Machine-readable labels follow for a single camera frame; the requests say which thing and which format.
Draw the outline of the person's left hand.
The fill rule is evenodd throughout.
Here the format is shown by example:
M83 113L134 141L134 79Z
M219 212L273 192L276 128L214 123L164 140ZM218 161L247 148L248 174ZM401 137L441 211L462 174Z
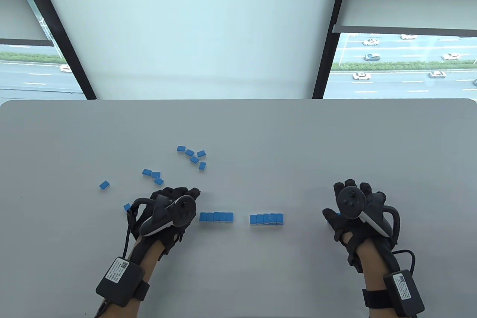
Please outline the person's left hand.
M128 229L140 242L139 248L133 249L131 260L139 263L155 242L162 243L167 255L182 241L186 228L196 217L200 194L198 188L166 187L153 192L150 198L135 200L127 212Z

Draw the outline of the person's right hand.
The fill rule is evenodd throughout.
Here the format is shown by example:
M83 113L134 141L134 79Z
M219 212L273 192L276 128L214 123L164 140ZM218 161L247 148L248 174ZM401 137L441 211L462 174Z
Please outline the person's right hand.
M325 219L335 231L334 240L341 242L348 252L348 263L362 273L358 247L370 239L390 272L400 270L392 250L400 233L400 214L395 207L386 205L383 192L373 192L371 185L355 180L336 182L334 185L339 212L326 208Z

